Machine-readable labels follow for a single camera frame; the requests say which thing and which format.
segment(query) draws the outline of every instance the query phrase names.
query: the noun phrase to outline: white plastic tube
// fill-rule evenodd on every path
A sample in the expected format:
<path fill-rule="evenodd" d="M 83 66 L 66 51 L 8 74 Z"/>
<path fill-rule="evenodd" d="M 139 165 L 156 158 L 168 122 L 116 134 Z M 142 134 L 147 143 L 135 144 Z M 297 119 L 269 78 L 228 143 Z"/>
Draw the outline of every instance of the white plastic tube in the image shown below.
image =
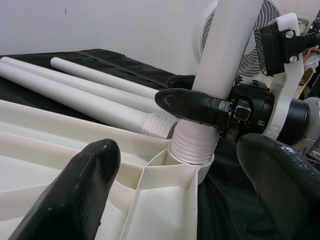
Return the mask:
<path fill-rule="evenodd" d="M 192 90 L 228 98 L 262 3 L 263 0 L 218 2 Z M 218 136 L 217 128 L 181 120 L 174 130 L 169 153 L 189 164 L 206 164 L 214 158 Z M 208 169 L 201 172 L 200 179 Z"/>
<path fill-rule="evenodd" d="M 226 100 L 263 0 L 221 0 L 201 56 L 192 90 Z"/>
<path fill-rule="evenodd" d="M 20 68 L 33 74 L 52 79 L 56 82 L 66 84 L 70 87 L 83 90 L 85 92 L 140 110 L 145 113 L 165 112 L 156 104 L 154 100 L 147 97 L 139 96 L 130 92 L 84 80 L 79 77 L 71 76 L 62 72 L 54 71 L 24 61 L 19 61 L 6 56 L 2 57 L 0 62 L 10 64 L 11 66 Z"/>
<path fill-rule="evenodd" d="M 155 95 L 158 92 L 147 86 L 143 86 L 123 78 L 113 76 L 101 71 L 94 70 L 92 68 L 76 64 L 59 57 L 51 59 L 51 66 L 59 69 L 65 73 L 77 76 L 82 79 L 87 79 L 92 82 L 103 84 L 112 88 L 120 89 L 132 94 L 137 94 L 145 98 L 154 100 Z"/>
<path fill-rule="evenodd" d="M 145 113 L 3 62 L 0 76 L 103 123 L 132 132 L 167 138 L 177 122 L 167 115 Z"/>

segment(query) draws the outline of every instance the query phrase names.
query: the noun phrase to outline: black fabric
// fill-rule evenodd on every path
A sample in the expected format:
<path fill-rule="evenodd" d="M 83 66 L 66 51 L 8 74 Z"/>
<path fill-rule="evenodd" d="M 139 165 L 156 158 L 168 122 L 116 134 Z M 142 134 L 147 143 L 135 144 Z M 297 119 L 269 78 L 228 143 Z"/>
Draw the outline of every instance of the black fabric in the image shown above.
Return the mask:
<path fill-rule="evenodd" d="M 51 58 L 59 57 L 157 90 L 163 89 L 167 80 L 174 75 L 103 49 L 10 57 L 46 68 L 51 68 Z M 0 99 L 98 122 L 3 78 L 0 78 Z M 197 227 L 198 240 L 278 239 L 252 184 L 238 162 L 234 142 L 219 141 L 215 161 L 204 182 L 198 187 Z"/>
<path fill-rule="evenodd" d="M 198 240 L 280 240 L 237 158 L 237 144 L 220 139 L 198 186 Z"/>

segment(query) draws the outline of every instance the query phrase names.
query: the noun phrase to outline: white wall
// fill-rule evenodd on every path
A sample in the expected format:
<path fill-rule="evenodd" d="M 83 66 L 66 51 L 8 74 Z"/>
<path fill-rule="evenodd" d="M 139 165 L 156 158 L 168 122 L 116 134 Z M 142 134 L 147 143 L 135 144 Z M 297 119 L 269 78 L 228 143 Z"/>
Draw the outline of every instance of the white wall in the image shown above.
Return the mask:
<path fill-rule="evenodd" d="M 320 10 L 320 0 L 274 0 L 283 14 L 296 13 L 298 18 L 307 19 L 309 26 Z"/>
<path fill-rule="evenodd" d="M 192 33 L 211 0 L 1 0 L 0 55 L 103 48 L 193 74 Z M 276 0 L 314 17 L 320 0 Z"/>

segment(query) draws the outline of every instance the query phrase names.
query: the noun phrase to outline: black cable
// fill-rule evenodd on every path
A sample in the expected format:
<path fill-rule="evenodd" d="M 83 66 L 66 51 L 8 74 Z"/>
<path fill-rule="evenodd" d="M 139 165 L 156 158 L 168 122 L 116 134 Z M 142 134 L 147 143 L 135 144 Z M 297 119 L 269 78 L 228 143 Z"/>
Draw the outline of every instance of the black cable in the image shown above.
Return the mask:
<path fill-rule="evenodd" d="M 304 39 L 305 39 L 306 49 L 310 49 L 320 43 L 320 34 L 316 34 L 315 32 L 311 32 L 311 33 L 304 35 Z"/>

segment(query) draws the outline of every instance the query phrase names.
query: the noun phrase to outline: white plastic tray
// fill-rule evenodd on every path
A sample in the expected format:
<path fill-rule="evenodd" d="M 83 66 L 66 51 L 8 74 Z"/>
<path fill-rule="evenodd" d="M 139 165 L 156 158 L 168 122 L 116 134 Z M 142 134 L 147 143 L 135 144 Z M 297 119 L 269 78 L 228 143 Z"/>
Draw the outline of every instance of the white plastic tray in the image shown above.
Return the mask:
<path fill-rule="evenodd" d="M 169 140 L 1 100 L 0 239 L 75 154 L 104 138 L 118 143 L 121 165 L 95 239 L 195 240 L 199 169 L 169 157 Z"/>

